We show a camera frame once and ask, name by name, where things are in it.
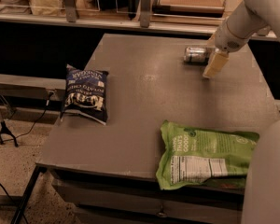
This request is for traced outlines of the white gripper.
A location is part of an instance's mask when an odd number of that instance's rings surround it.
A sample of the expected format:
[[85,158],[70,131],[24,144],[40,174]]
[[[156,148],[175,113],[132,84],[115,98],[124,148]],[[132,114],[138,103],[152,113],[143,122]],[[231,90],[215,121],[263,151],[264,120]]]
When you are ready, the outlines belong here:
[[206,42],[206,49],[212,52],[215,50],[208,61],[207,66],[203,71],[203,77],[211,78],[221,71],[224,65],[229,60],[228,52],[235,52],[246,44],[249,38],[249,32],[243,25],[229,25],[224,21],[216,30],[214,35],[211,35]]

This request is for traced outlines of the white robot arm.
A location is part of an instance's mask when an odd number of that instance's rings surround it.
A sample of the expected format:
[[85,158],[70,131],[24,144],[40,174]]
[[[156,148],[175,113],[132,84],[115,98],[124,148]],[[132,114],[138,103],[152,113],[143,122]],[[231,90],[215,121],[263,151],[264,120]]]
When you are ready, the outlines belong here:
[[[230,52],[239,50],[252,34],[266,26],[280,42],[280,0],[243,0],[214,33],[217,48],[203,75],[217,74]],[[260,136],[253,151],[241,224],[280,224],[280,120]]]

